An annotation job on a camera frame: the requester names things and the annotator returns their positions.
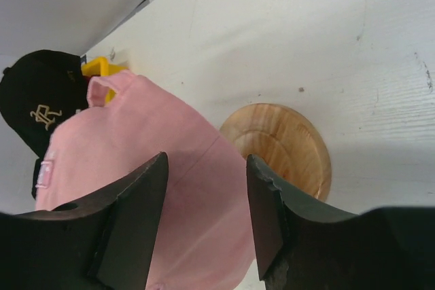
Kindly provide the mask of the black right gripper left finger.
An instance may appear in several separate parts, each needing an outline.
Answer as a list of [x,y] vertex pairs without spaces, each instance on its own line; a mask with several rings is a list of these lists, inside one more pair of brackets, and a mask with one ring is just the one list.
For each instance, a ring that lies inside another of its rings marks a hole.
[[167,190],[159,153],[53,211],[1,214],[2,289],[144,289]]

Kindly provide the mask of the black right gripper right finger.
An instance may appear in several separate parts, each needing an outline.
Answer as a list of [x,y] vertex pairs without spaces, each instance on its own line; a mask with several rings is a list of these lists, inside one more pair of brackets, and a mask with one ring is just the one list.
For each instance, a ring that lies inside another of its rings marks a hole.
[[434,209],[387,206],[356,215],[247,158],[259,279],[267,289],[433,289]]

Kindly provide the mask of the black cap gold logo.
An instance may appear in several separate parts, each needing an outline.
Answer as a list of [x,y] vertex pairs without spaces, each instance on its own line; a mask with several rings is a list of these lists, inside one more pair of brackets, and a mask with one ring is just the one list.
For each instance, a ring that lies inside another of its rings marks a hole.
[[38,50],[3,71],[1,115],[42,158],[56,127],[88,108],[87,91],[78,55]]

